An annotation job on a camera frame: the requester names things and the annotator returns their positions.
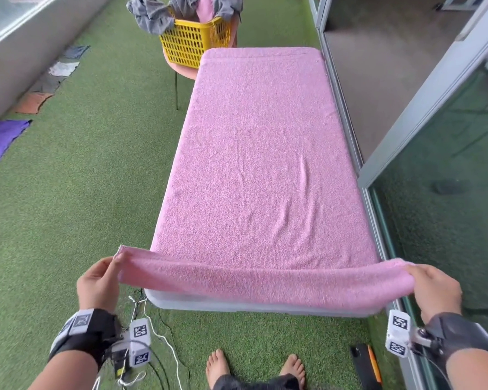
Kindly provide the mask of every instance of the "bare foot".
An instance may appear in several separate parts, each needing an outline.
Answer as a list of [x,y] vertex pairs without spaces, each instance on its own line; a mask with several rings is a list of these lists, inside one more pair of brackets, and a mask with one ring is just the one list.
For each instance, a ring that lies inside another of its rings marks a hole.
[[304,369],[304,364],[302,364],[302,361],[295,354],[289,355],[286,363],[280,370],[280,376],[287,375],[289,373],[296,376],[300,390],[303,390],[304,386],[306,385],[306,371]]
[[210,354],[206,362],[206,379],[208,379],[210,389],[213,389],[215,382],[222,375],[229,375],[229,367],[226,357],[224,357],[224,352],[221,349],[217,349]]

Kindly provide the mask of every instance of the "hand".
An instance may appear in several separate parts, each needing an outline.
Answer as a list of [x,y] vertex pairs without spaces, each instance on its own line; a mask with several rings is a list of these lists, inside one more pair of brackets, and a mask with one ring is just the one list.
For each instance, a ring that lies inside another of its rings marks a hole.
[[421,318],[427,324],[442,312],[461,314],[461,285],[440,269],[426,264],[407,265],[405,270],[414,277],[414,296],[421,308]]
[[123,265],[124,255],[102,258],[78,279],[80,309],[100,308],[114,314],[119,297],[117,275]]

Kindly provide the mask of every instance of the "yellow plastic basket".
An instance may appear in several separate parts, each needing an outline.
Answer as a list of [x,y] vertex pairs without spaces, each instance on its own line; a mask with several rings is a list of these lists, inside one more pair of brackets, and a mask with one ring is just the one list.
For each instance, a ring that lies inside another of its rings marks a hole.
[[159,38],[168,60],[197,69],[202,54],[211,48],[226,48],[231,34],[231,23],[220,17],[208,23],[176,19],[174,28]]

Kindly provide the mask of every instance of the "white cloth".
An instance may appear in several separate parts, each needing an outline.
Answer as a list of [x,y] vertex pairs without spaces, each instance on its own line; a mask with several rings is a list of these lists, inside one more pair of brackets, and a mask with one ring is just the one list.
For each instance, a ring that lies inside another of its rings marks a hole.
[[70,76],[71,73],[78,67],[79,61],[74,63],[62,63],[57,62],[51,68],[49,68],[49,73],[54,76]]

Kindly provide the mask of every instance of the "pink chair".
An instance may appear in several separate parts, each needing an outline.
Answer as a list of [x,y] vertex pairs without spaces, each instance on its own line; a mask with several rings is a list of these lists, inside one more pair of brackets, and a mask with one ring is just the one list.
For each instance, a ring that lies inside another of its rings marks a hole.
[[[233,15],[232,33],[231,33],[231,36],[229,38],[228,48],[236,48],[237,47],[237,29],[239,27],[239,23],[240,23],[239,15],[236,15],[236,14]],[[168,57],[166,56],[166,52],[164,51],[164,48],[163,48],[163,54],[164,54],[164,58],[165,58],[166,62],[168,63],[168,65],[172,68],[172,70],[175,71],[175,109],[178,110],[179,105],[177,103],[177,101],[178,101],[177,100],[177,74],[181,74],[182,76],[184,76],[186,78],[190,78],[190,79],[195,80],[197,78],[197,72],[199,71],[199,69],[188,67],[186,65],[180,65],[180,64],[172,63],[170,60],[168,60]]]

